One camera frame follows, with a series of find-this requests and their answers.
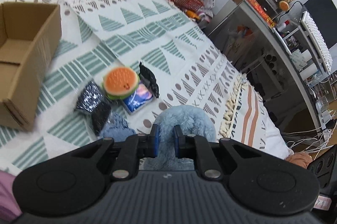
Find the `fluffy blue plush toy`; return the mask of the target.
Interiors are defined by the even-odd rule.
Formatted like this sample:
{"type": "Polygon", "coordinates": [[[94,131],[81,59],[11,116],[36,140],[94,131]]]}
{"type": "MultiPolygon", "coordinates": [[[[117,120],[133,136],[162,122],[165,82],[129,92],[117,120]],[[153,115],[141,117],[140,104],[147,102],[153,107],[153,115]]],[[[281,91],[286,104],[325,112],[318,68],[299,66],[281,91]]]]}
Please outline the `fluffy blue plush toy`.
{"type": "Polygon", "coordinates": [[[177,171],[193,170],[191,159],[178,159],[175,156],[174,133],[176,125],[181,127],[182,133],[201,135],[208,141],[217,140],[217,133],[213,123],[206,113],[197,107],[181,105],[168,108],[154,121],[160,129],[158,156],[154,159],[146,158],[143,162],[144,170],[177,171]]]}

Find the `blue printed packet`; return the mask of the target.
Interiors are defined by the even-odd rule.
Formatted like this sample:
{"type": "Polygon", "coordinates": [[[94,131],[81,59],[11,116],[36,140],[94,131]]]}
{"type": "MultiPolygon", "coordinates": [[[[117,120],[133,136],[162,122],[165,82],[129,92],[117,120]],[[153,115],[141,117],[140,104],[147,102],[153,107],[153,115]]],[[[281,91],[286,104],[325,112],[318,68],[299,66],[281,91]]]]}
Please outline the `blue printed packet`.
{"type": "Polygon", "coordinates": [[[135,91],[122,100],[122,104],[125,110],[132,115],[151,102],[153,98],[151,91],[140,81],[135,91]]]}

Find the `black sparkly pouch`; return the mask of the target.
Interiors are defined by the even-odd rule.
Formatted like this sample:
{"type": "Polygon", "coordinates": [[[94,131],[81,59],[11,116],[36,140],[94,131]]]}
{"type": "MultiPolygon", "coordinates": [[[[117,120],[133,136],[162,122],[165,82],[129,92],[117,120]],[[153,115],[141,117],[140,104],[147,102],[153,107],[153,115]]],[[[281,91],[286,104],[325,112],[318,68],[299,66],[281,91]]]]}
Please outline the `black sparkly pouch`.
{"type": "Polygon", "coordinates": [[[76,111],[87,116],[92,131],[98,136],[111,112],[111,104],[96,82],[90,80],[79,93],[76,111]]]}

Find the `burger plush toy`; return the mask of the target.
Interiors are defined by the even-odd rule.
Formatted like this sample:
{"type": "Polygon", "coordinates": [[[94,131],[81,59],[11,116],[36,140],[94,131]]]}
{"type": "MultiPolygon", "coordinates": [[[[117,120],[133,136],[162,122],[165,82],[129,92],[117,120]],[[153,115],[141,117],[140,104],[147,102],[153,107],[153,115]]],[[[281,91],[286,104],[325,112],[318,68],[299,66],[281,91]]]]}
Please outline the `burger plush toy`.
{"type": "Polygon", "coordinates": [[[139,81],[138,74],[130,67],[115,67],[103,77],[102,87],[109,99],[119,100],[131,95],[139,81]]]}

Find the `blue knitted cloth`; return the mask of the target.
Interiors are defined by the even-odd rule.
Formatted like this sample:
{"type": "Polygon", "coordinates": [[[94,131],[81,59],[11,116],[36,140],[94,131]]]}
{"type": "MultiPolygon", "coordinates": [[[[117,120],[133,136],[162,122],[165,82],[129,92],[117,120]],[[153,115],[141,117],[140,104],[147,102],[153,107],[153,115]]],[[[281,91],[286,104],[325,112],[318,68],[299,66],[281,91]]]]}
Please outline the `blue knitted cloth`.
{"type": "Polygon", "coordinates": [[[135,134],[134,129],[128,126],[128,122],[121,115],[112,112],[98,136],[111,137],[115,142],[124,142],[129,136],[135,134]]]}

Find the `white shelf unit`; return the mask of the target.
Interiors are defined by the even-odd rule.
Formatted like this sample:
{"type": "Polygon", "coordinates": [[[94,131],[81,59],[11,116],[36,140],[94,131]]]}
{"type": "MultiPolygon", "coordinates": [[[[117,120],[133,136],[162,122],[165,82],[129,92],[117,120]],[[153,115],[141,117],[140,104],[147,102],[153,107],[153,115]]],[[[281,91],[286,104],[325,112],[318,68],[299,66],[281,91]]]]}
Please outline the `white shelf unit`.
{"type": "Polygon", "coordinates": [[[229,0],[204,30],[206,36],[261,94],[272,121],[288,135],[323,132],[323,106],[296,68],[285,40],[248,0],[229,0]]]}

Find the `patterned white blanket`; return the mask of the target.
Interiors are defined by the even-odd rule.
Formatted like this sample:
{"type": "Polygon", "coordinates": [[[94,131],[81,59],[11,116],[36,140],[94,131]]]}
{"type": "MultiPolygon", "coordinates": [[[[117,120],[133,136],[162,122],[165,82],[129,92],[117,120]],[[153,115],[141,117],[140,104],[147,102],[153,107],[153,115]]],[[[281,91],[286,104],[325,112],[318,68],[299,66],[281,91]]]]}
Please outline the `patterned white blanket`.
{"type": "Polygon", "coordinates": [[[143,64],[155,75],[159,98],[135,114],[115,108],[130,127],[149,133],[164,110],[191,105],[205,111],[217,138],[230,137],[278,158],[292,154],[262,97],[215,48],[196,23],[168,0],[1,0],[60,8],[62,36],[49,69],[38,79],[34,126],[1,128],[1,170],[13,175],[84,146],[95,137],[74,110],[87,80],[102,83],[118,66],[143,64]]]}

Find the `cardboard box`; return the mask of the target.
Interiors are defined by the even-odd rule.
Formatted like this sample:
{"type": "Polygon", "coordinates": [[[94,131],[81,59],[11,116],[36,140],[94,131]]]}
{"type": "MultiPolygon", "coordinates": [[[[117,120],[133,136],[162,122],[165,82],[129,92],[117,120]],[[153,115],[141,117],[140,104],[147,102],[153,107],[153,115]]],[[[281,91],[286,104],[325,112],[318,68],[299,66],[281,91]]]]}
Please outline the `cardboard box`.
{"type": "Polygon", "coordinates": [[[29,131],[62,35],[57,4],[1,4],[1,125],[29,131]]]}

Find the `white keyboard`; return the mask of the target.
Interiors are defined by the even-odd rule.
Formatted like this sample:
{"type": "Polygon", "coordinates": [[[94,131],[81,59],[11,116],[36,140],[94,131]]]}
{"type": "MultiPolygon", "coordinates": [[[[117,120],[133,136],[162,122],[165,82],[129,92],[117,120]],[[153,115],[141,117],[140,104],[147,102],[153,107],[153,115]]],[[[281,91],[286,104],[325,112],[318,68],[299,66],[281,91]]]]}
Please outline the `white keyboard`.
{"type": "Polygon", "coordinates": [[[330,51],[327,47],[327,44],[325,43],[325,40],[319,31],[315,21],[312,19],[310,13],[308,11],[304,11],[302,13],[302,18],[300,20],[301,25],[305,29],[305,31],[308,32],[309,37],[312,40],[312,43],[314,44],[314,47],[316,48],[316,51],[318,52],[318,55],[320,56],[320,59],[323,62],[323,66],[325,71],[330,74],[332,69],[332,56],[330,54],[330,51]]]}

